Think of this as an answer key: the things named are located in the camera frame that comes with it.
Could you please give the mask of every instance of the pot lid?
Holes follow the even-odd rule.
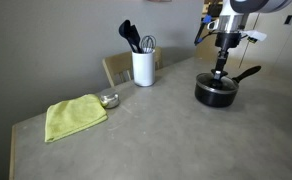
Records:
[[[238,84],[226,76],[222,77],[221,80],[218,81],[218,83],[220,83],[219,88],[214,88],[213,86],[213,83],[214,81],[216,82],[216,80],[214,80],[212,73],[199,74],[197,75],[196,80],[197,85],[201,88],[219,94],[231,94],[238,90]]]

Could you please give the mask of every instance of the gray countertop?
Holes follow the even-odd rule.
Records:
[[[292,180],[292,82],[256,74],[211,108],[194,90],[213,67],[190,58],[153,86],[121,84],[107,121],[50,144],[46,114],[16,124],[15,180]]]

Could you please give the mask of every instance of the whisk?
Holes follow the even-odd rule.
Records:
[[[156,38],[152,35],[144,36],[140,42],[140,47],[144,54],[153,52],[156,47]]]

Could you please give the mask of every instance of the wooden chair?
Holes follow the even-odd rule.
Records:
[[[155,47],[154,61],[156,70],[163,67],[162,49],[159,46]],[[104,58],[103,66],[111,87],[116,85],[115,78],[117,75],[121,83],[132,80],[133,63],[131,51]]]

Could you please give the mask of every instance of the pot handle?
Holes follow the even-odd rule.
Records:
[[[241,75],[234,77],[232,79],[236,81],[237,83],[239,83],[242,79],[257,73],[261,68],[262,68],[261,66],[255,66],[255,67],[249,68],[246,71],[244,71]]]

